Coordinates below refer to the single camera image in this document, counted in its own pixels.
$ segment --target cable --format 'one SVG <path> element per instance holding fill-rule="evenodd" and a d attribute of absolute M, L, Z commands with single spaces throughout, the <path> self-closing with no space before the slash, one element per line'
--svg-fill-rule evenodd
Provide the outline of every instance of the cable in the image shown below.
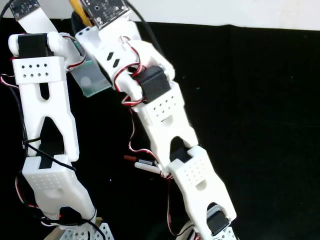
<path fill-rule="evenodd" d="M 116 84 L 116 80 L 118 79 L 119 75 L 120 75 L 123 71 L 127 70 L 127 68 L 130 68 L 130 67 L 135 66 L 135 65 L 140 65 L 140 63 L 139 63 L 139 62 L 134 62 L 134 63 L 128 64 L 127 66 L 124 66 L 123 68 L 121 68 L 121 69 L 114 75 L 113 85 L 114 85 L 115 89 L 116 89 L 118 92 L 120 92 L 120 88 L 119 88 L 118 85 Z"/>
<path fill-rule="evenodd" d="M 170 206 L 170 185 L 171 185 L 171 179 L 172 179 L 172 175 L 171 173 L 168 175 L 168 177 L 166 178 L 168 180 L 168 197 L 167 197 L 167 210 L 166 210 L 166 221 L 168 224 L 168 228 L 169 228 L 169 232 L 175 236 L 175 237 L 179 237 L 182 234 L 184 234 L 189 228 L 194 227 L 194 224 L 191 224 L 190 226 L 186 227 L 182 232 L 176 234 L 173 232 L 172 230 L 172 223 L 171 223 L 171 206 Z"/>
<path fill-rule="evenodd" d="M 7 82 L 4 80 L 3 76 L 6 76 L 7 78 L 13 78 L 14 75 L 9 76 L 9 75 L 7 75 L 7 74 L 1 74 L 1 76 L 0 76 L 0 83 L 2 83 L 3 85 L 5 85 L 5 86 L 7 86 L 7 87 L 10 87 L 10 88 L 19 89 L 18 86 L 7 83 Z"/>
<path fill-rule="evenodd" d="M 191 224 L 190 226 L 186 227 L 182 232 L 180 232 L 179 234 L 176 234 L 174 235 L 175 237 L 179 237 L 181 236 L 182 234 L 184 234 L 189 228 L 192 228 L 194 227 L 195 225 L 194 224 Z"/>
<path fill-rule="evenodd" d="M 63 35 L 62 37 L 63 37 L 63 38 L 71 39 L 71 40 L 73 41 L 73 44 L 74 44 L 74 45 L 75 45 L 75 42 L 77 42 L 77 39 L 76 39 L 75 37 L 73 37 L 73 36 Z M 69 66 L 67 67 L 68 70 L 71 70 L 71 68 L 77 67 L 77 66 L 83 64 L 83 63 L 86 61 L 87 54 L 86 54 L 86 51 L 84 50 L 83 47 L 82 47 L 82 49 L 83 49 L 83 52 L 84 52 L 84 54 L 83 54 L 83 56 L 82 56 L 82 59 L 81 59 L 80 61 L 76 62 L 76 63 L 73 63 L 73 64 L 69 65 Z"/>
<path fill-rule="evenodd" d="M 151 155 L 155 160 L 157 159 L 156 155 L 150 151 L 149 149 L 146 149 L 146 148 L 142 148 L 142 149 L 139 149 L 139 150 L 134 150 L 131 146 L 131 141 L 132 141 L 132 138 L 134 137 L 135 133 L 136 133 L 136 126 L 135 126 L 135 121 L 134 121 L 134 113 L 132 111 L 131 108 L 129 108 L 129 112 L 131 113 L 131 120 L 132 120 L 132 134 L 130 136 L 130 139 L 129 139 L 129 144 L 128 144 L 128 148 L 131 152 L 133 153 L 147 153 L 149 155 Z"/>
<path fill-rule="evenodd" d="M 10 7 L 10 4 L 11 4 L 13 1 L 14 1 L 14 0 L 10 0 L 10 1 L 8 1 L 8 2 L 4 5 L 4 7 L 3 7 L 3 9 L 2 9 L 2 12 L 1 12 L 1 14 L 0 14 L 0 21 L 4 18 L 4 15 L 5 15 L 6 11 L 8 10 L 8 8 Z"/>
<path fill-rule="evenodd" d="M 151 41 L 155 47 L 155 49 L 158 50 L 158 52 L 164 56 L 164 52 L 154 34 L 154 32 L 152 31 L 150 25 L 145 21 L 145 19 L 142 17 L 142 15 L 139 13 L 139 11 L 128 1 L 128 0 L 124 0 L 125 3 L 132 9 L 132 11 L 134 11 L 134 13 L 138 16 L 138 18 L 141 20 L 143 27 L 145 28 L 146 32 L 148 33 L 149 37 L 151 38 Z"/>
<path fill-rule="evenodd" d="M 126 106 L 126 107 L 134 107 L 140 103 L 142 103 L 145 99 L 144 98 L 141 98 L 140 100 L 138 101 L 129 101 L 130 100 L 130 96 L 127 95 L 125 96 L 125 98 L 121 101 L 121 104 L 123 106 Z"/>
<path fill-rule="evenodd" d="M 103 240 L 106 240 L 106 236 L 104 235 L 104 233 L 101 231 L 101 229 L 97 225 L 95 225 L 92 221 L 87 220 L 87 219 L 83 219 L 83 221 L 85 221 L 86 223 L 88 223 L 92 227 L 94 227 L 101 234 L 101 237 L 103 238 Z"/>
<path fill-rule="evenodd" d="M 23 197 L 21 196 L 20 189 L 19 189 L 19 186 L 18 186 L 18 176 L 19 176 L 19 175 L 17 175 L 17 176 L 15 177 L 14 186 L 15 186 L 16 194 L 18 195 L 20 201 L 24 204 L 25 201 L 23 200 Z M 30 207 L 30 208 L 39 209 L 38 205 L 27 204 L 27 206 Z"/>
<path fill-rule="evenodd" d="M 70 169 L 72 171 L 76 171 L 76 169 L 73 166 L 70 166 L 68 164 L 65 164 L 63 162 L 58 161 L 57 159 L 55 159 L 54 157 L 50 156 L 49 154 L 45 153 L 44 151 L 41 151 L 39 149 L 36 149 L 34 146 L 30 145 L 28 142 L 24 142 L 24 145 L 28 146 L 29 148 L 31 148 L 32 150 L 36 151 L 38 154 L 40 154 L 43 157 L 47 157 L 48 159 L 50 159 L 52 162 L 55 162 L 56 164 L 65 167 L 67 169 Z"/>

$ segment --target black backdrop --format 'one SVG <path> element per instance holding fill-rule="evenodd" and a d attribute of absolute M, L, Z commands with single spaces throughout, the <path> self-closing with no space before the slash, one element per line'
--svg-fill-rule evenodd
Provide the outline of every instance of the black backdrop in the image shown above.
<path fill-rule="evenodd" d="M 54 24 L 60 32 L 71 32 L 69 20 Z M 230 193 L 240 239 L 320 239 L 320 33 L 151 27 L 176 69 L 189 120 Z M 8 36 L 23 30 L 12 19 L 4 19 L 0 29 L 0 71 L 10 74 Z M 77 176 L 98 215 L 118 240 L 171 239 L 166 182 L 123 160 L 132 127 L 120 104 L 122 95 L 109 89 L 86 98 L 71 77 L 68 87 L 80 147 Z M 21 128 L 3 85 L 0 99 L 2 229 L 14 228 L 12 239 L 43 239 L 51 229 L 36 222 L 15 193 L 14 179 L 23 165 Z M 44 138 L 54 135 L 45 131 Z M 141 127 L 134 141 L 148 147 Z M 178 231 L 186 216 L 181 195 L 173 190 L 173 228 Z"/>

